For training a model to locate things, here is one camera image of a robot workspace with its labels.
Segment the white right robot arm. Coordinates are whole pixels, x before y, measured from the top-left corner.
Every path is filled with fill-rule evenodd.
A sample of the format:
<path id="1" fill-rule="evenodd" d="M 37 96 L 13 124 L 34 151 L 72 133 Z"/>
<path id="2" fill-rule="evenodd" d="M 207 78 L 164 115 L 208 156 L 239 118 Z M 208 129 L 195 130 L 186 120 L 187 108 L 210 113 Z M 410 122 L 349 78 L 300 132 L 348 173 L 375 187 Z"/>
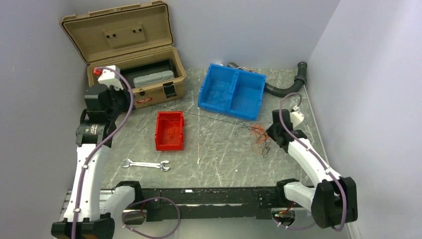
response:
<path id="1" fill-rule="evenodd" d="M 272 124 L 267 135 L 296 160 L 312 182 L 308 187 L 297 179 L 278 181 L 274 200 L 285 207 L 296 203 L 310 211 L 322 229 L 336 228 L 358 219 L 357 187 L 351 177 L 332 169 L 312 147 L 308 137 L 295 127 L 303 121 L 299 111 L 272 111 Z"/>

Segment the blue plastic divided bin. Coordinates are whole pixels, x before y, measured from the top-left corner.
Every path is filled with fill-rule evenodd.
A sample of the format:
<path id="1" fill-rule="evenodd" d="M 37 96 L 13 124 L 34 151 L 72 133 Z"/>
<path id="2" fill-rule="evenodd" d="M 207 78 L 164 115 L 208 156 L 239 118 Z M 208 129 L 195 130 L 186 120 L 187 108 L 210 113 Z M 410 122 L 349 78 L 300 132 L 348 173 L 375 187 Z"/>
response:
<path id="1" fill-rule="evenodd" d="M 244 120 L 257 120 L 266 76 L 210 64 L 199 91 L 198 107 Z"/>

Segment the tan plastic toolbox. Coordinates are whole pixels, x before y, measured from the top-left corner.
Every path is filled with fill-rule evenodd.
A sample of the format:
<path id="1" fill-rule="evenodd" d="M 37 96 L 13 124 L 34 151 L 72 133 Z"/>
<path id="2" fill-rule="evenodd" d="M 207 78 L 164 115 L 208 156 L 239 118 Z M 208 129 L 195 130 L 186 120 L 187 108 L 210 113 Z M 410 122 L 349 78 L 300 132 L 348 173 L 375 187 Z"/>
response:
<path id="1" fill-rule="evenodd" d="M 94 69 L 115 65 L 132 84 L 142 75 L 170 70 L 168 80 L 133 87 L 134 107 L 183 98 L 186 94 L 186 71 L 182 65 L 171 30 L 166 2 L 145 4 L 66 16 L 61 26 L 81 58 L 87 63 L 88 83 L 98 83 Z"/>

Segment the red plastic bin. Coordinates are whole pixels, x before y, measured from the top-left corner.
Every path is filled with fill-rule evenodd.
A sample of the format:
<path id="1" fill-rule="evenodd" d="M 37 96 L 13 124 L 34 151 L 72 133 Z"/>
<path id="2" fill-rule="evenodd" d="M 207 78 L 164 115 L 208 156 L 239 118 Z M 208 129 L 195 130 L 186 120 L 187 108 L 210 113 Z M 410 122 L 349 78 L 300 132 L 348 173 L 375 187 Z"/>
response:
<path id="1" fill-rule="evenodd" d="M 184 142 L 182 111 L 158 112 L 155 145 L 157 151 L 181 151 Z"/>

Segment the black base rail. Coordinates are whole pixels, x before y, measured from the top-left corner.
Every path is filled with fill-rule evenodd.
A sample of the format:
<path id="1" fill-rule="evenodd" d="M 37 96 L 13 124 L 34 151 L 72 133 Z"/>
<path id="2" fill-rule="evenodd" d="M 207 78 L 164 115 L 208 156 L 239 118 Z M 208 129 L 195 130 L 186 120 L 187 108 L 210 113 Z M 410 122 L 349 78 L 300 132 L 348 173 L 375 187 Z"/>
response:
<path id="1" fill-rule="evenodd" d="M 140 199 L 124 209 L 128 222 L 142 212 L 147 222 L 170 219 L 255 218 L 270 220 L 284 211 L 290 215 L 297 203 L 283 201 L 271 187 L 143 188 Z"/>

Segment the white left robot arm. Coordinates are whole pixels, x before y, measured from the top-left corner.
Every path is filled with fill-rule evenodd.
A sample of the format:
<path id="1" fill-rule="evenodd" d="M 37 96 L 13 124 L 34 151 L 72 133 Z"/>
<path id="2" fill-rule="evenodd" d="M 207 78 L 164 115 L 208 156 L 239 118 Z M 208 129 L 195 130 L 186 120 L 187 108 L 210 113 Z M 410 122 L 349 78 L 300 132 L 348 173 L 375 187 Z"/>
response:
<path id="1" fill-rule="evenodd" d="M 139 182 L 122 181 L 100 202 L 104 168 L 118 128 L 115 121 L 132 106 L 129 91 L 96 84 L 86 90 L 85 103 L 76 130 L 77 169 L 71 198 L 61 221 L 51 227 L 57 239 L 111 239 L 123 210 L 139 208 L 144 198 Z"/>

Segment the silver open-end wrench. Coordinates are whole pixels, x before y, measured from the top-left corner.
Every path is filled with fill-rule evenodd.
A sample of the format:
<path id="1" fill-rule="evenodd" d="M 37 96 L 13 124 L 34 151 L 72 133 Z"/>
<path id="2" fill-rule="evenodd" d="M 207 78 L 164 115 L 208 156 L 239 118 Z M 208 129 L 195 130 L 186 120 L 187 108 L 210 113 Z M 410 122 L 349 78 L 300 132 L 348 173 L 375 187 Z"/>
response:
<path id="1" fill-rule="evenodd" d="M 139 162 L 139 161 L 132 161 L 128 158 L 122 160 L 122 168 L 128 168 L 131 166 L 139 166 L 139 167 L 149 167 L 149 168 L 157 168 L 163 172 L 169 171 L 171 168 L 167 166 L 169 164 L 168 160 L 161 161 L 159 163 L 150 163 L 150 162 Z"/>

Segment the grey case in toolbox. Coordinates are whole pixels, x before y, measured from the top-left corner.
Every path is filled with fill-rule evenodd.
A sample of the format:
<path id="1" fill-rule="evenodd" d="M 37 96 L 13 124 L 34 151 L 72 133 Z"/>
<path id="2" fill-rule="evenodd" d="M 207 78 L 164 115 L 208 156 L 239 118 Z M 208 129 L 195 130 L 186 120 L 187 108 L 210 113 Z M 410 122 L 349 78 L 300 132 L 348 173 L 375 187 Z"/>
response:
<path id="1" fill-rule="evenodd" d="M 156 84 L 162 81 L 167 81 L 174 78 L 174 72 L 166 70 L 162 72 L 152 73 L 149 75 L 135 77 L 133 79 L 133 85 L 135 88 L 144 87 L 151 84 Z"/>

